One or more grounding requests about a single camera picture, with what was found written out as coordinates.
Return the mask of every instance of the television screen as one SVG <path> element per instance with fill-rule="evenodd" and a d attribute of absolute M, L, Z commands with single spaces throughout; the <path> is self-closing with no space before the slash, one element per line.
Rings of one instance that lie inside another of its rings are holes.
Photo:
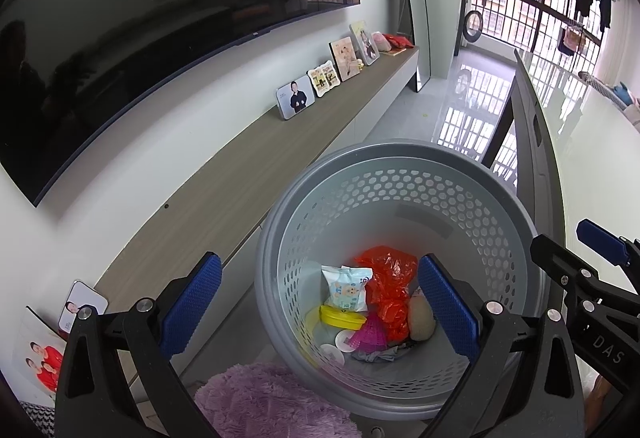
<path fill-rule="evenodd" d="M 101 131 L 178 73 L 359 2 L 0 0 L 0 162 L 37 205 Z"/>

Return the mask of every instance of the basket rim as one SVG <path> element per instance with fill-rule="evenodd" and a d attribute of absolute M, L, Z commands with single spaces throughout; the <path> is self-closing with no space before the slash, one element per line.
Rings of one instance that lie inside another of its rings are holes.
<path fill-rule="evenodd" d="M 398 151 L 397 155 L 388 154 L 394 150 Z M 533 221 L 520 200 L 501 184 L 490 170 L 480 163 L 440 145 L 424 141 L 393 139 L 385 142 L 350 145 L 335 153 L 319 158 L 319 160 L 306 168 L 282 193 L 277 202 L 274 203 L 273 208 L 271 208 L 262 226 L 257 250 L 255 293 L 258 310 L 274 348 L 283 358 L 287 366 L 291 368 L 307 388 L 318 392 L 321 396 L 324 396 L 339 407 L 363 416 L 382 420 L 418 420 L 433 418 L 446 401 L 450 391 L 439 395 L 429 395 L 423 398 L 411 399 L 398 399 L 371 393 L 363 394 L 355 391 L 346 384 L 341 384 L 321 368 L 312 365 L 298 352 L 298 341 L 291 331 L 289 323 L 285 317 L 283 317 L 280 296 L 277 289 L 273 288 L 274 281 L 277 281 L 277 279 L 274 280 L 271 275 L 271 270 L 264 264 L 270 262 L 270 258 L 274 255 L 278 255 L 281 241 L 276 236 L 280 228 L 286 226 L 288 222 L 285 216 L 286 213 L 291 210 L 293 200 L 300 195 L 306 194 L 311 177 L 319 175 L 321 176 L 320 181 L 322 181 L 322 179 L 324 179 L 322 175 L 329 177 L 337 171 L 345 169 L 348 165 L 359 161 L 372 160 L 373 158 L 420 158 L 418 155 L 407 155 L 407 153 L 412 152 L 424 152 L 431 155 L 440 154 L 444 157 L 444 160 L 446 160 L 446 162 L 441 163 L 448 165 L 447 161 L 453 161 L 459 164 L 452 165 L 451 167 L 461 173 L 468 174 L 468 176 L 478 182 L 479 185 L 487 189 L 509 216 L 512 214 L 520 216 L 520 225 L 522 226 L 522 222 L 524 222 L 527 233 L 530 232 L 532 238 L 537 235 Z M 537 317 L 542 314 L 546 307 L 549 288 L 546 274 L 542 269 L 538 269 L 538 272 L 537 277 L 533 277 L 533 279 L 538 280 L 537 291 L 530 292 L 529 286 L 527 287 L 527 299 L 530 299 L 530 294 L 535 296 L 535 303 L 533 303 L 533 306 L 530 306 L 530 311 L 532 315 Z M 511 368 L 514 365 L 515 361 L 510 360 L 507 368 Z"/>

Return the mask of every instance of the blue gripper pad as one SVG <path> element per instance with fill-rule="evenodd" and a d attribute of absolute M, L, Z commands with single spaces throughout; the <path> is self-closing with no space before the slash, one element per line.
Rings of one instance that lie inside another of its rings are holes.
<path fill-rule="evenodd" d="M 418 284 L 455 352 L 475 362 L 480 354 L 478 321 L 429 256 L 418 264 Z"/>
<path fill-rule="evenodd" d="M 205 310 L 222 282 L 222 262 L 210 255 L 184 288 L 162 322 L 160 351 L 167 360 L 187 347 Z"/>
<path fill-rule="evenodd" d="M 591 220 L 582 220 L 575 230 L 578 239 L 614 265 L 626 265 L 629 256 L 625 244 Z"/>

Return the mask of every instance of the purple fluffy rug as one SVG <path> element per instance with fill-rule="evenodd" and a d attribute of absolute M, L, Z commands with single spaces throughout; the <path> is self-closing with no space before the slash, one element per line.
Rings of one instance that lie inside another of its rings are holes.
<path fill-rule="evenodd" d="M 286 366 L 233 366 L 196 392 L 222 438 L 362 438 L 349 413 L 303 388 Z"/>

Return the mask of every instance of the yellow container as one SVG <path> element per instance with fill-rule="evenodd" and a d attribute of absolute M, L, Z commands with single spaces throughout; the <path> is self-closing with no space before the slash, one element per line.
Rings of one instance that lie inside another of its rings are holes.
<path fill-rule="evenodd" d="M 356 312 L 347 312 L 334 306 L 323 304 L 320 307 L 320 320 L 328 325 L 346 330 L 359 330 L 367 318 Z"/>

